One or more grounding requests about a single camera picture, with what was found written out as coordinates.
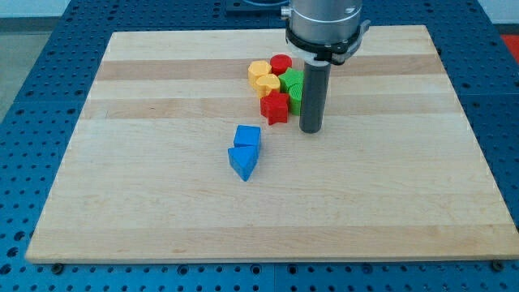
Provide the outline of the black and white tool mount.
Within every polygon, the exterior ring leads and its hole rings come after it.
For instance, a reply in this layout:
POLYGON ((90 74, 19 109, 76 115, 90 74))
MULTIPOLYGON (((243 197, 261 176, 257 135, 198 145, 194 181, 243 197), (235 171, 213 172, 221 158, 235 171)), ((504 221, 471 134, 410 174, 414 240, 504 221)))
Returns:
POLYGON ((345 63, 360 48, 364 34, 369 30, 371 21, 369 19, 361 22, 356 31, 345 41, 331 45, 315 44, 305 41, 297 36, 289 27, 285 29, 285 41, 291 46, 295 54, 306 62, 317 66, 318 62, 327 62, 336 66, 345 63))

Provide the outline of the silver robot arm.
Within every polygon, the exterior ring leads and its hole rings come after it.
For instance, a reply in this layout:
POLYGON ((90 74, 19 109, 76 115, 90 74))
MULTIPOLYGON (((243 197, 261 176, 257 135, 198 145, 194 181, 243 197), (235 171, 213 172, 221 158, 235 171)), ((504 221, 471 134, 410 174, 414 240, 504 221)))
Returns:
POLYGON ((285 41, 304 61, 299 127, 320 131, 331 67, 360 48, 370 22, 361 20, 361 0, 290 0, 281 8, 285 41))

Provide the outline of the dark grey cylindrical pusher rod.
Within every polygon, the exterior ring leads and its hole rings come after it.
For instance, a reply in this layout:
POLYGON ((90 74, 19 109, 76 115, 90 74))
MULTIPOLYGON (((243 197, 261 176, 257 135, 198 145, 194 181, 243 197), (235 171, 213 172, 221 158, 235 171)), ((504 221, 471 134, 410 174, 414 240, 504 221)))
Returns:
POLYGON ((330 64, 304 66, 299 127, 305 133, 314 134, 321 129, 330 71, 330 64))

